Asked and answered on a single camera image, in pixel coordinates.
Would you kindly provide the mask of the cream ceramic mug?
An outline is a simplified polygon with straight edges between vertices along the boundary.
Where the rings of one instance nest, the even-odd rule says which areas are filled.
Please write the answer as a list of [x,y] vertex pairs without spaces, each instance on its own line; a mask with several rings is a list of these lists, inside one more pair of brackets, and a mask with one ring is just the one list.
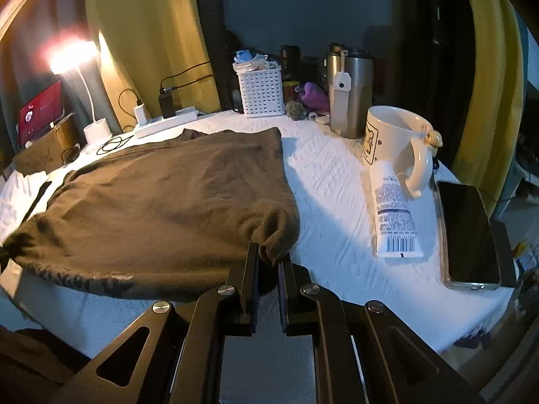
[[391,106],[372,106],[367,112],[363,162],[389,162],[414,199],[426,189],[442,146],[441,134],[414,112]]

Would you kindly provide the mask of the white plastic basket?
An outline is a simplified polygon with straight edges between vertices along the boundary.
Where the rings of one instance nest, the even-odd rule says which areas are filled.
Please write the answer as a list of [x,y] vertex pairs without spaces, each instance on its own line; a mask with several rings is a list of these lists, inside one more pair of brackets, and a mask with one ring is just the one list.
[[240,84],[244,114],[250,118],[281,116],[285,113],[281,66],[275,61],[234,64]]

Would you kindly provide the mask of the yellow curtain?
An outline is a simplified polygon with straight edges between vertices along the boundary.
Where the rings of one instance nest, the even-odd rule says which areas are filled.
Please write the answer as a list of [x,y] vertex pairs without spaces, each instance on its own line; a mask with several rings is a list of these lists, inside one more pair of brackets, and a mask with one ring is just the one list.
[[176,75],[177,108],[202,112],[221,108],[196,0],[85,0],[100,75],[121,127],[135,123],[132,110],[144,103],[160,115],[159,88]]

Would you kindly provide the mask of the black smartphone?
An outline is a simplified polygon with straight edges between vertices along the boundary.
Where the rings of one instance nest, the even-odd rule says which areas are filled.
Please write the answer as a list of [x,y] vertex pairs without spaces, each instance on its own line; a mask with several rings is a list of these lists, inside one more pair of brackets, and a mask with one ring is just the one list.
[[480,192],[440,180],[435,185],[441,235],[441,271],[446,287],[483,291],[515,288],[517,276],[504,224],[491,221]]

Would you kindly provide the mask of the white lotion tube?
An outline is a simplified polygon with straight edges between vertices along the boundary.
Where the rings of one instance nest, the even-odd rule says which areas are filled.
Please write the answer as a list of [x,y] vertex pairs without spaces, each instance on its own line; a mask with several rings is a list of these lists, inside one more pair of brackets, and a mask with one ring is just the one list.
[[376,256],[379,258],[422,258],[422,246],[408,200],[390,162],[370,167],[375,207]]

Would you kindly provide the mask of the olive brown t-shirt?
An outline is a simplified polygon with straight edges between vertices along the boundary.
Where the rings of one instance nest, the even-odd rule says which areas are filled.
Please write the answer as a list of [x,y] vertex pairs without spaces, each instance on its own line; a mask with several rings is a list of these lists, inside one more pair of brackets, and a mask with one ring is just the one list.
[[252,243],[267,293],[299,234],[278,129],[185,130],[68,173],[1,260],[97,296],[184,301],[224,283]]

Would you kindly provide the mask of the purple plush toy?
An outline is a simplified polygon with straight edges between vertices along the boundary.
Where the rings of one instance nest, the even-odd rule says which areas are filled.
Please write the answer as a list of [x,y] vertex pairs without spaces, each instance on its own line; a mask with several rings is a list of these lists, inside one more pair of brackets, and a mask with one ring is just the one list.
[[316,83],[306,82],[296,86],[295,92],[303,105],[311,110],[328,112],[329,97]]

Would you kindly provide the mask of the black charger adapter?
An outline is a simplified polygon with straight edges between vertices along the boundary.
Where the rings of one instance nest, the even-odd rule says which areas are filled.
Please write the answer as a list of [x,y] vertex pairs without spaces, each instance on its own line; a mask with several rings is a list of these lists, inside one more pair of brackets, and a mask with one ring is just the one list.
[[173,104],[173,88],[160,88],[158,101],[164,119],[172,118],[176,114],[176,107]]

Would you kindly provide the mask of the steel thermos tumbler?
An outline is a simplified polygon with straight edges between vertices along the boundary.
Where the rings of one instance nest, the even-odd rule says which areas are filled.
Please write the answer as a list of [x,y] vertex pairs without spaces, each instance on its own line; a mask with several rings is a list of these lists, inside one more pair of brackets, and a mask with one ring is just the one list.
[[359,139],[372,105],[374,61],[363,49],[331,43],[325,68],[331,131],[343,138]]

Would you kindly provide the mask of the brown cardboard box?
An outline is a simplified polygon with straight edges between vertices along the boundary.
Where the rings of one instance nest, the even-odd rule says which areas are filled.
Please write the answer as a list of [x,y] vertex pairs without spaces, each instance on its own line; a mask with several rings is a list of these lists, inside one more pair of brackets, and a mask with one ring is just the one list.
[[68,114],[48,133],[14,156],[14,169],[23,175],[40,171],[50,173],[63,165],[67,150],[84,146],[84,139],[73,114]]

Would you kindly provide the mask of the white desk lamp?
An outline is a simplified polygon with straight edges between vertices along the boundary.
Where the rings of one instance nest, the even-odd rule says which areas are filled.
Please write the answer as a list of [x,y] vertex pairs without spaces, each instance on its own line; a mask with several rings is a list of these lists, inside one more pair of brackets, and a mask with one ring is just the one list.
[[93,41],[78,37],[67,37],[53,47],[49,56],[49,69],[55,75],[65,76],[75,72],[81,80],[90,105],[90,123],[84,127],[83,133],[90,147],[98,147],[108,141],[113,133],[106,118],[97,119],[95,103],[90,87],[81,68],[90,63],[98,55],[97,46]]

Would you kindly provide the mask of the white charger adapter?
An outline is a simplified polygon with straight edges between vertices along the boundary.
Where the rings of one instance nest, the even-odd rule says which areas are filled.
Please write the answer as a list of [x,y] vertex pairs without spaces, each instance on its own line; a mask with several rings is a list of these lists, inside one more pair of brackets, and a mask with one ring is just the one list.
[[146,109],[145,105],[143,103],[138,104],[134,109],[133,113],[135,115],[135,119],[137,121],[137,124],[141,127],[148,123],[148,118],[146,116]]

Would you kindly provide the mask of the white power strip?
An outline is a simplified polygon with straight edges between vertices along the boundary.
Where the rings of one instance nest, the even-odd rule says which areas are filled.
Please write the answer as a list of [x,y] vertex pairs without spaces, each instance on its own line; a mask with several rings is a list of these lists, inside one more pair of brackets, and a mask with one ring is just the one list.
[[198,110],[195,107],[181,109],[173,117],[158,117],[148,121],[144,125],[137,124],[132,131],[136,139],[142,139],[158,132],[169,130],[174,127],[185,125],[186,123],[196,121]]

